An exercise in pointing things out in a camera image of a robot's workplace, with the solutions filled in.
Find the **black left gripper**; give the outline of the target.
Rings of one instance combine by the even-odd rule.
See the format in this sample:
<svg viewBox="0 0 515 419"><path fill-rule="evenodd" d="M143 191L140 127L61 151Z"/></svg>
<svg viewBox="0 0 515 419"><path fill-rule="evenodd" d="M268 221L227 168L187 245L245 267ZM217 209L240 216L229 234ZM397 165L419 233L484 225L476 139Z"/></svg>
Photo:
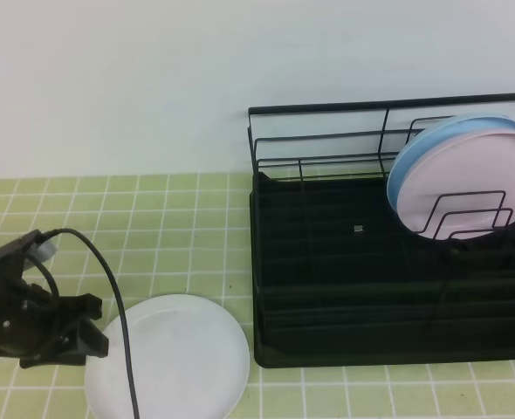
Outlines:
<svg viewBox="0 0 515 419"><path fill-rule="evenodd" d="M23 260L0 264L0 359L15 358L21 368L30 368L85 366L89 356L107 357L109 339L91 322L102 317L102 300L92 294L60 296L44 264L34 267L48 290L23 280Z"/></svg>

